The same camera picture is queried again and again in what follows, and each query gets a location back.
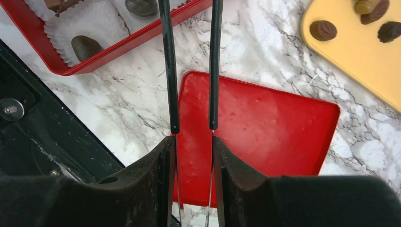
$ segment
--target yellow tray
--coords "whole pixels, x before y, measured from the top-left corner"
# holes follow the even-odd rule
[[[388,21],[401,22],[401,0],[390,0],[386,14],[369,25],[354,11],[356,0],[314,0],[301,22],[301,36],[311,49],[401,112],[401,37],[390,43],[377,38]],[[337,37],[327,42],[314,39],[309,26],[328,20]]]

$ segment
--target milk chocolate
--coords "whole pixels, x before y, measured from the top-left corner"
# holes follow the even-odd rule
[[[46,7],[54,12],[57,12],[59,7],[62,5],[63,0],[44,0]]]
[[[152,16],[157,13],[156,0],[125,0],[128,11],[141,17]]]
[[[67,1],[63,2],[62,5],[59,7],[59,9],[56,12],[56,17],[60,16],[60,14],[64,11],[68,10],[68,8],[74,7],[80,1],[83,1],[83,0],[67,0]]]
[[[337,28],[327,20],[317,20],[309,27],[311,35],[319,41],[328,41],[337,36]]]
[[[386,14],[389,5],[389,0],[380,0],[379,4],[377,4],[371,13],[361,15],[361,23],[367,25],[379,20]]]
[[[103,50],[96,40],[84,35],[74,37],[71,40],[71,45],[79,61],[85,61]]]
[[[389,43],[401,35],[401,23],[390,21],[379,29],[378,38],[382,43]]]
[[[369,14],[379,4],[380,0],[359,0],[355,5],[355,12],[358,14]]]

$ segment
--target red tray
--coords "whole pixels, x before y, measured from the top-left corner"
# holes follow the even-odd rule
[[[70,68],[53,48],[46,33],[44,22],[25,4],[24,0],[0,0],[0,5],[11,20],[55,74],[70,76],[89,73],[111,62],[126,52],[161,34],[160,19],[135,32],[113,46]],[[171,12],[173,26],[198,14],[212,5],[212,0],[192,0]]]
[[[317,175],[340,108],[333,103],[220,77],[215,135],[267,176]],[[184,75],[179,95],[177,155],[181,203],[207,206],[212,134],[208,125],[209,74]],[[213,178],[212,207],[216,207]],[[177,201],[177,190],[174,192]]]

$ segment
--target chocolate candy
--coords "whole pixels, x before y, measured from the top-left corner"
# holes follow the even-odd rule
[[[327,20],[317,20],[309,27],[311,35],[319,41],[328,41],[337,36],[337,28]]]
[[[386,14],[389,5],[389,0],[380,0],[379,4],[377,4],[371,13],[361,15],[361,23],[367,25],[379,20]]]
[[[401,23],[390,21],[379,29],[378,38],[382,43],[389,43],[401,35]]]
[[[82,0],[67,0],[67,1],[63,2],[62,5],[60,6],[60,8],[56,12],[56,17],[60,16],[60,14],[64,11],[68,10],[68,8],[74,7],[80,1],[82,1]]]
[[[96,40],[84,35],[74,37],[71,40],[71,45],[79,61],[85,61],[103,50]]]
[[[358,14],[369,14],[379,4],[380,0],[359,0],[355,5],[355,12]]]
[[[151,16],[157,12],[156,0],[125,0],[125,7],[128,11],[141,16]]]
[[[46,7],[54,12],[57,12],[59,7],[62,5],[63,0],[44,0]]]

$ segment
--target marble countertop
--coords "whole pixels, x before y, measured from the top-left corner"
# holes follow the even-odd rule
[[[376,175],[401,197],[401,114],[308,49],[299,23],[310,0],[226,0],[220,73],[337,103],[340,120],[322,175]],[[211,9],[174,27],[179,83],[209,70]],[[0,38],[125,164],[169,134],[161,36],[93,73],[52,74],[0,8]],[[185,206],[185,223],[203,226],[206,210]],[[217,226],[212,211],[211,226]]]

